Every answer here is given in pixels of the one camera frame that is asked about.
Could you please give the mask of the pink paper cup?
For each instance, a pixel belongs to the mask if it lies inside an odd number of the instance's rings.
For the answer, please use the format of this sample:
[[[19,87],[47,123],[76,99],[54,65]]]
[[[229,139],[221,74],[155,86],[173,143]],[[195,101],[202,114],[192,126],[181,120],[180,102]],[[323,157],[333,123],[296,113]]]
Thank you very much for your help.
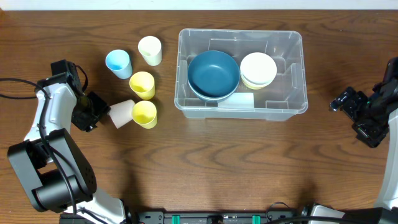
[[[132,109],[135,106],[133,100],[126,100],[115,105],[111,105],[109,116],[117,129],[133,120]]]

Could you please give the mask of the white small bowl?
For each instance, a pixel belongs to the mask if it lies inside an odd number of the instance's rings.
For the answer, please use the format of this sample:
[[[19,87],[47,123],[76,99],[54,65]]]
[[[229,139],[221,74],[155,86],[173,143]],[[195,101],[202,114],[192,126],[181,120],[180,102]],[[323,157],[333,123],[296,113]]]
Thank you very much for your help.
[[[240,64],[241,77],[254,84],[273,82],[277,75],[274,59],[262,52],[246,55]]]

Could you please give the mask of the yellow cup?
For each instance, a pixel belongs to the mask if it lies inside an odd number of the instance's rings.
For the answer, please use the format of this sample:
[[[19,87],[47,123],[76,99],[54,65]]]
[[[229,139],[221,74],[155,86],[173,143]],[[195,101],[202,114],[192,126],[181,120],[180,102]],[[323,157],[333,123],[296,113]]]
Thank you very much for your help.
[[[137,72],[129,81],[133,92],[143,100],[150,100],[155,95],[155,80],[149,72]]]
[[[132,109],[135,123],[145,129],[152,129],[157,124],[157,108],[151,101],[140,101]]]

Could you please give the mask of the large cream bowl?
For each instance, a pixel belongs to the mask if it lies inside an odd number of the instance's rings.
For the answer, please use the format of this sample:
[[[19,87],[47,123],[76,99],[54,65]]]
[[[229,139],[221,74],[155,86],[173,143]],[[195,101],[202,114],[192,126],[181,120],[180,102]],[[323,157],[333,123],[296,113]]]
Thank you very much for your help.
[[[221,102],[231,96],[237,89],[237,85],[230,84],[205,84],[203,86],[196,86],[189,84],[192,92],[201,100],[210,102]]]

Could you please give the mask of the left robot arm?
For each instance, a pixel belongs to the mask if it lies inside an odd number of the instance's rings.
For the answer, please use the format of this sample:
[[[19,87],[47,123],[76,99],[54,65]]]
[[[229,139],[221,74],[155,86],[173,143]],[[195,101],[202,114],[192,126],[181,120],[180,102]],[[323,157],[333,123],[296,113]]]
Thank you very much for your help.
[[[60,215],[60,223],[132,223],[124,202],[97,187],[92,166],[70,135],[70,128],[90,132],[110,111],[85,90],[81,67],[68,60],[51,64],[52,76],[34,84],[38,100],[34,122],[7,158],[32,206]]]

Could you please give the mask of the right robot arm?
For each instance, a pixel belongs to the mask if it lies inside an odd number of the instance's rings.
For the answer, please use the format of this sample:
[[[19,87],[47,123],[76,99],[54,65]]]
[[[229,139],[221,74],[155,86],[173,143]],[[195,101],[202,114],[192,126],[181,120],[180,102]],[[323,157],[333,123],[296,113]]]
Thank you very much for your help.
[[[345,212],[320,204],[302,210],[302,217],[321,217],[304,223],[397,223],[397,58],[390,59],[382,82],[373,87],[373,94],[348,87],[331,103],[333,111],[343,111],[352,121],[356,138],[376,148],[389,136],[384,178],[373,208]]]

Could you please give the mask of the yellow small bowl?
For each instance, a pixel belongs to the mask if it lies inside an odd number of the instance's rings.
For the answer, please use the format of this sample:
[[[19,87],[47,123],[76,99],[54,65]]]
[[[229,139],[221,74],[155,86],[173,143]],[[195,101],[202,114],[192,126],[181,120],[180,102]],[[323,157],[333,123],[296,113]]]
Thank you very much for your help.
[[[272,82],[267,82],[267,83],[265,83],[265,84],[259,85],[259,84],[251,83],[251,82],[247,81],[246,79],[244,79],[243,77],[241,77],[241,79],[242,79],[242,82],[243,82],[248,88],[250,88],[250,89],[252,89],[252,90],[260,90],[260,89],[262,89],[262,88],[264,88],[264,87],[266,87],[266,86],[268,86],[268,85],[270,85],[270,84],[272,83]]]

